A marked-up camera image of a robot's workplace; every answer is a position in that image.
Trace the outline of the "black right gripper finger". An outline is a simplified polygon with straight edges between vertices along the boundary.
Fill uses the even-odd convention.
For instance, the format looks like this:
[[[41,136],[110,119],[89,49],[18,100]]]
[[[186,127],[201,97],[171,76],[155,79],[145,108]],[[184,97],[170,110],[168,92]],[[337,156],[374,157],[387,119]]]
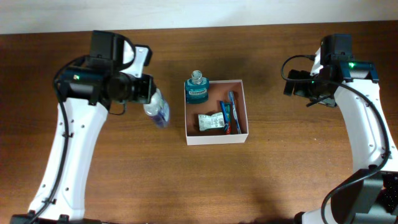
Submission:
[[[299,71],[297,75],[298,80],[311,79],[310,72]],[[311,96],[311,83],[310,82],[296,82],[294,87],[294,95],[297,96]]]
[[[299,79],[300,72],[298,70],[291,70],[287,76],[288,79]],[[287,96],[292,96],[295,89],[295,82],[293,81],[286,81],[284,94]]]

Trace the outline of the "clear hand soap pump bottle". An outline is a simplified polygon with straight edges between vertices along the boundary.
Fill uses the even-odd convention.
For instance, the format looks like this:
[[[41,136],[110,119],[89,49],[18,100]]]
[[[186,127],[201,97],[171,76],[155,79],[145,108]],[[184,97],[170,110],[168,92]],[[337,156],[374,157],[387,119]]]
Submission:
[[[150,103],[143,105],[143,109],[158,128],[166,128],[169,125],[170,107],[158,88],[151,96]]]

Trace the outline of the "blue white capped toothbrush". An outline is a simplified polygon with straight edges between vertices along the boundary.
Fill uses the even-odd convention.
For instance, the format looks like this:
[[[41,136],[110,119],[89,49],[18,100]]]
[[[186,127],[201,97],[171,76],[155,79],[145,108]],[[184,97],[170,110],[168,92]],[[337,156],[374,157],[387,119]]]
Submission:
[[[229,91],[228,92],[228,98],[229,98],[229,101],[231,103],[232,114],[233,114],[233,118],[234,118],[235,123],[236,123],[237,133],[241,134],[242,132],[241,132],[241,127],[240,127],[239,120],[238,120],[238,113],[237,113],[237,110],[236,110],[236,104],[235,104],[235,101],[234,101],[234,93],[233,93],[233,91]]]

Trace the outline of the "pink cardboard box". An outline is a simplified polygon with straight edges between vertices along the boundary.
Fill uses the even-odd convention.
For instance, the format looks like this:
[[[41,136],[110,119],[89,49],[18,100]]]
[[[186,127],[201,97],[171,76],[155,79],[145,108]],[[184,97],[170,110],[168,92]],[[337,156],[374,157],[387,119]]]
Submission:
[[[231,120],[231,134],[222,129],[199,130],[198,115],[212,115],[221,111],[220,101],[228,102],[228,92],[234,93],[234,103],[241,128],[239,134],[235,121]],[[248,116],[242,80],[211,81],[208,100],[200,104],[185,103],[185,137],[188,145],[244,143],[249,135]]]

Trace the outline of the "blue razor handle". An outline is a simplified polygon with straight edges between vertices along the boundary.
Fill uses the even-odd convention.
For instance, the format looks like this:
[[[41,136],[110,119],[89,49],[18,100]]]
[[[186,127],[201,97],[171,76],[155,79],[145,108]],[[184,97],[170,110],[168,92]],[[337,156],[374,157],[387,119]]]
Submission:
[[[226,114],[226,109],[225,109],[225,105],[224,105],[223,101],[220,101],[220,106],[221,106],[221,111],[223,113],[223,118],[224,118],[224,128],[223,128],[223,130],[224,130],[225,134],[229,134],[229,131],[228,131],[228,129],[229,129],[229,119],[228,119],[228,116]]]

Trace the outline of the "teal mouthwash bottle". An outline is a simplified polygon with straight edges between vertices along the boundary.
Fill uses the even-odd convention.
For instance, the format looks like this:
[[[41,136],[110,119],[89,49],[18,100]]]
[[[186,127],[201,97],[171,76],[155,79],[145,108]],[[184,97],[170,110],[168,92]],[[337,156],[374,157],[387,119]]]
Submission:
[[[185,98],[188,104],[200,104],[208,100],[210,81],[202,72],[194,70],[191,78],[185,81]]]

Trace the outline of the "green white soap packet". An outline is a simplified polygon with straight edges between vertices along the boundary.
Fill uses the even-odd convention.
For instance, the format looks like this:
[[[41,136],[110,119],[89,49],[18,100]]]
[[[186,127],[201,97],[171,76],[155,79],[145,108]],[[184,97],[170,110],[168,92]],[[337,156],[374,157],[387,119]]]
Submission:
[[[213,115],[198,115],[199,130],[207,131],[211,129],[223,129],[225,127],[224,116],[222,112]]]

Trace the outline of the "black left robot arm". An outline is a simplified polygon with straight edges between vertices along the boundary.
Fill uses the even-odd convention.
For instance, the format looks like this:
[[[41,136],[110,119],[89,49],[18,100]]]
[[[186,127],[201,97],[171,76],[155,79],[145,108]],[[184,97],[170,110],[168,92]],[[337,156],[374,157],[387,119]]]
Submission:
[[[153,77],[143,72],[151,57],[147,45],[95,30],[89,54],[55,74],[58,120],[49,161],[28,212],[13,215],[11,223],[86,223],[86,181],[111,104],[142,104],[160,128],[170,121],[168,103]]]

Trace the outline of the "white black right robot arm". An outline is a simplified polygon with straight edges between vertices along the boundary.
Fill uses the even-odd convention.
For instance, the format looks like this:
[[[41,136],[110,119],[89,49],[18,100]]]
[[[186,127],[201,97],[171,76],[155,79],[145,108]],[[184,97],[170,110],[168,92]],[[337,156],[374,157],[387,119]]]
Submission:
[[[294,223],[397,223],[397,145],[390,134],[379,95],[375,64],[352,53],[349,34],[321,40],[308,71],[282,74],[284,94],[309,105],[339,108],[353,158],[353,174],[331,190],[317,210],[300,212]]]

